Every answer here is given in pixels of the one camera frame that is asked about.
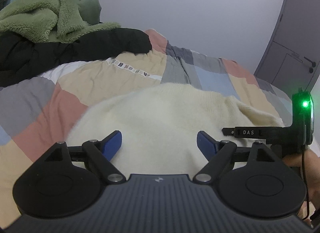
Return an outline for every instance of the patchwork bedspread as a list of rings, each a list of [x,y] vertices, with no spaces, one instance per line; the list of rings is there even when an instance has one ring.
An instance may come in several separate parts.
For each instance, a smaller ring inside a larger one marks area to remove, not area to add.
[[[235,61],[170,45],[147,30],[148,54],[61,65],[31,80],[0,88],[0,226],[20,214],[12,198],[15,180],[52,144],[64,140],[86,109],[104,99],[175,82],[234,95],[291,124],[288,96],[255,78]]]

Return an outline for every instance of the green led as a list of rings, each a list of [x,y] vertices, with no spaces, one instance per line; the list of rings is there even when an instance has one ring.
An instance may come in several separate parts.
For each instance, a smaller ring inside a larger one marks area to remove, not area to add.
[[[309,102],[308,102],[308,101],[304,101],[304,102],[302,103],[302,105],[303,105],[303,107],[308,107]]]

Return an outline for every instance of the green fleece blanket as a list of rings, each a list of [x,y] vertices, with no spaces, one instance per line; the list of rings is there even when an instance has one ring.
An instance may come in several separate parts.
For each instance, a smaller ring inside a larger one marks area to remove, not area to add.
[[[116,22],[89,25],[80,15],[78,0],[15,0],[0,11],[0,33],[12,31],[35,43],[71,43],[89,32],[118,27]]]

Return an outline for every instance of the door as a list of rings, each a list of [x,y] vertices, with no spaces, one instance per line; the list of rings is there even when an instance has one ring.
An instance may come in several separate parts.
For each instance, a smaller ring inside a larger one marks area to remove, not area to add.
[[[311,91],[320,68],[320,0],[285,0],[268,48],[255,72],[289,97]]]

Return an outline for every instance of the silver screw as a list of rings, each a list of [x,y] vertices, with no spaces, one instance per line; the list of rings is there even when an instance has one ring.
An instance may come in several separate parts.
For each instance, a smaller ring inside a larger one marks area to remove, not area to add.
[[[198,174],[196,180],[200,182],[208,182],[211,180],[211,176],[205,173]]]
[[[108,180],[111,182],[119,182],[119,181],[122,181],[122,179],[123,179],[123,176],[117,173],[113,173],[108,176]]]

